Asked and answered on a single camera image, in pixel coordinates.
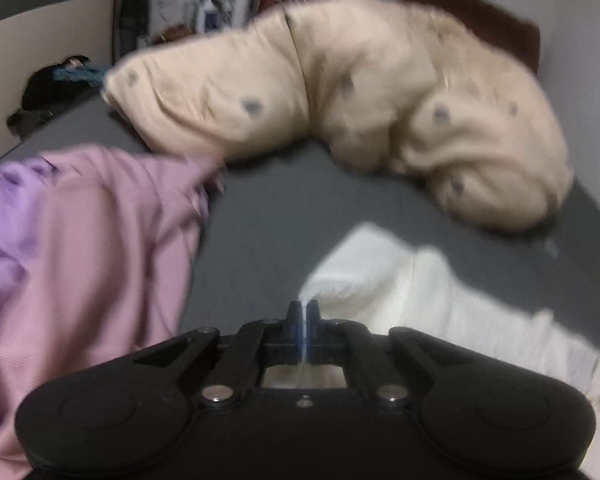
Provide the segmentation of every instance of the bed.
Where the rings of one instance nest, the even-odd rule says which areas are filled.
[[[518,57],[537,68],[537,27],[479,0],[445,1],[447,10],[456,2],[472,16],[482,9],[492,33],[513,27],[509,50],[526,53]],[[95,98],[3,160],[85,142],[147,150]],[[444,216],[402,178],[343,170],[315,141],[229,168],[226,190],[212,202],[181,329],[210,325],[231,333],[248,320],[283,317],[309,272],[363,221],[414,246],[438,247],[466,284],[528,312],[550,308],[558,322],[600,347],[600,212],[578,183],[550,228],[506,237]]]

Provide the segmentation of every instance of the pink blanket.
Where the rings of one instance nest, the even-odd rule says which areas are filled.
[[[0,313],[35,261],[40,202],[53,178],[41,158],[0,166]],[[0,420],[4,415],[0,389]]]
[[[0,480],[29,465],[13,431],[20,401],[48,380],[176,332],[207,215],[212,158],[97,146],[49,153],[39,257],[0,315]]]

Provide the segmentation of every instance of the white towel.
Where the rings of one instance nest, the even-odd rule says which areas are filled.
[[[444,254],[414,249],[372,224],[351,232],[299,293],[324,319],[353,319],[373,333],[408,326],[574,386],[596,411],[582,470],[600,480],[600,350],[567,332],[549,310],[531,316],[462,284]]]

